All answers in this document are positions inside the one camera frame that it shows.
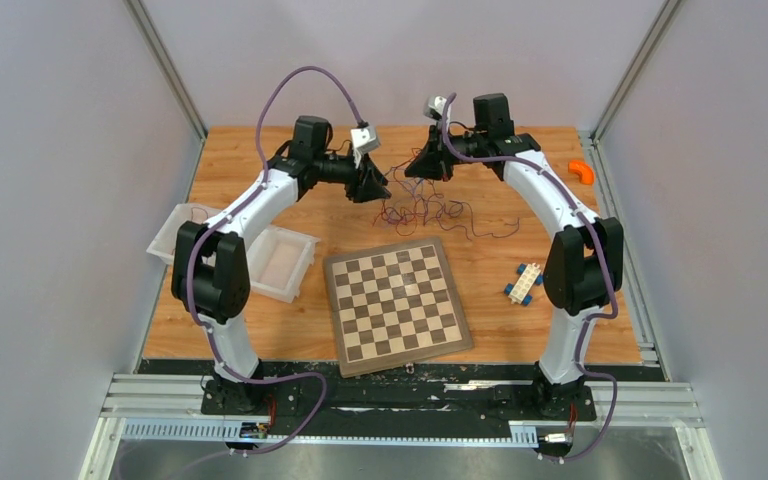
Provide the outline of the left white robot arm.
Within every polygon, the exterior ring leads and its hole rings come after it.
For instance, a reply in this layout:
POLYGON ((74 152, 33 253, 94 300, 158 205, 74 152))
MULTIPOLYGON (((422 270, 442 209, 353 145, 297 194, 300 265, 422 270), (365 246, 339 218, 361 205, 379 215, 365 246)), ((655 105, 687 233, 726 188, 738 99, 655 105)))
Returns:
POLYGON ((354 203, 387 199, 387 181, 370 158, 380 145, 361 121, 350 131, 349 153, 331 149, 325 119, 297 118, 290 140, 263 161, 255 183, 219 214, 177 230, 171 291, 206 334, 214 356, 209 394, 242 414, 260 410, 268 380, 248 335, 243 310, 251 293, 248 250, 284 210, 319 183, 344 186, 354 203))

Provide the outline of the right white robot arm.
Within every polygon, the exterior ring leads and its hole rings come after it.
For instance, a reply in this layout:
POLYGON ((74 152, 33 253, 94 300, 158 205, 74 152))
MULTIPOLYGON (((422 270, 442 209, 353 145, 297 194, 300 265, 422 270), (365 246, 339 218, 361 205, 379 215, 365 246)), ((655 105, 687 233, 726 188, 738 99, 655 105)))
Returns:
POLYGON ((538 141, 516 131, 504 94, 474 98, 475 124, 459 135, 450 131, 454 99, 428 99, 424 114, 434 123, 405 174, 448 181, 457 165, 483 164, 523 198, 547 231, 551 246, 542 278, 553 315, 526 403, 543 418, 565 416, 584 393, 583 360, 593 322, 618 313, 623 226, 580 201, 555 173, 538 141))

